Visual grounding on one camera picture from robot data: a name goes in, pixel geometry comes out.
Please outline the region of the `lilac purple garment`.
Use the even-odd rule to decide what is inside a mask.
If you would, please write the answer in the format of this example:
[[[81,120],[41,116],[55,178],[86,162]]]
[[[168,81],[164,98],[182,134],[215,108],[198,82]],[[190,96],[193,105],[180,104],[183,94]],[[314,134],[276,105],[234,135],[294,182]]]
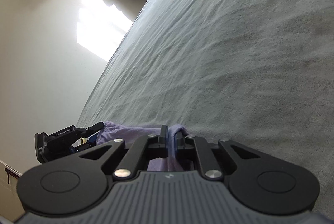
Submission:
[[[145,128],[145,127],[127,127],[114,122],[104,122],[104,128],[97,134],[96,145],[99,146],[114,139],[123,139],[127,146],[132,146],[134,141],[149,134],[159,135],[160,128]],[[168,127],[168,157],[154,157],[148,164],[148,171],[163,171],[174,172],[183,171],[183,168],[176,160],[176,145],[174,143],[176,133],[181,132],[187,135],[187,130],[184,126],[176,124]]]

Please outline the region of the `grey bed sheet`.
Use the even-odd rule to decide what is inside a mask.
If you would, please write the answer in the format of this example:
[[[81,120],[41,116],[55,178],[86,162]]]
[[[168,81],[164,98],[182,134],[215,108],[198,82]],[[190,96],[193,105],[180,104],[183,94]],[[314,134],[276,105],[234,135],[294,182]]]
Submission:
[[[181,124],[301,165],[333,217],[333,0],[148,0],[78,125]]]

